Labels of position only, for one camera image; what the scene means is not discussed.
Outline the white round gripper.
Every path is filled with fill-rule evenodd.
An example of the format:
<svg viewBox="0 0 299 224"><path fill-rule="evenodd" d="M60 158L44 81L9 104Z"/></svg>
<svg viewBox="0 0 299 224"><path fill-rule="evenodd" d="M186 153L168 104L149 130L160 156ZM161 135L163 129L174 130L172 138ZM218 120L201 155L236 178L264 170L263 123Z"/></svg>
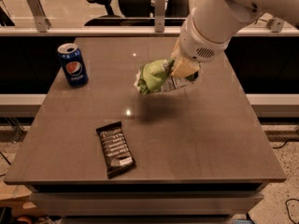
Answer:
<svg viewBox="0 0 299 224"><path fill-rule="evenodd" d="M177 39L171 53L171 58L175 60L171 72L172 77L188 77L193 75L200 69L199 62L206 63L214 60L228 47L230 42L230 40L214 42L204 37L195 26L193 19L195 11L196 9L194 8L185 22L183 22L179 39ZM179 50L185 57L177 58Z"/></svg>

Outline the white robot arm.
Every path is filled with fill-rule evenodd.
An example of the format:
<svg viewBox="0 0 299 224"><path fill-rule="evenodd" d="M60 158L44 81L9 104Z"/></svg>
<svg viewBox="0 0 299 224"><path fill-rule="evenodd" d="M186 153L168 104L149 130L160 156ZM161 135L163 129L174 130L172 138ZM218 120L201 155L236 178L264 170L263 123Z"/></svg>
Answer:
<svg viewBox="0 0 299 224"><path fill-rule="evenodd" d="M180 30L173 50L171 75L188 77L225 51L242 28L269 13L289 24L299 24L299 0L201 0Z"/></svg>

